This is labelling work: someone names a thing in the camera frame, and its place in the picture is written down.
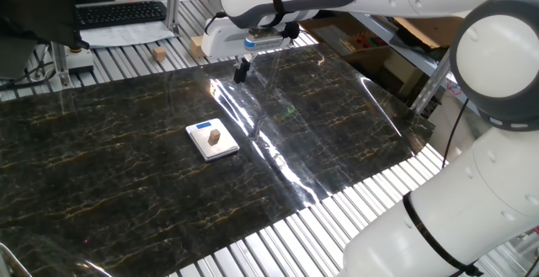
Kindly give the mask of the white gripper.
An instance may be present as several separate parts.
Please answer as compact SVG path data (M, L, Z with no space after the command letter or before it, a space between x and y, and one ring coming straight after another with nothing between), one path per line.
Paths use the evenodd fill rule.
M247 29L239 29L229 18L208 19L203 34L201 49L209 58L226 58L248 54L244 41ZM247 77L251 62L243 57L236 65L233 81L242 83Z

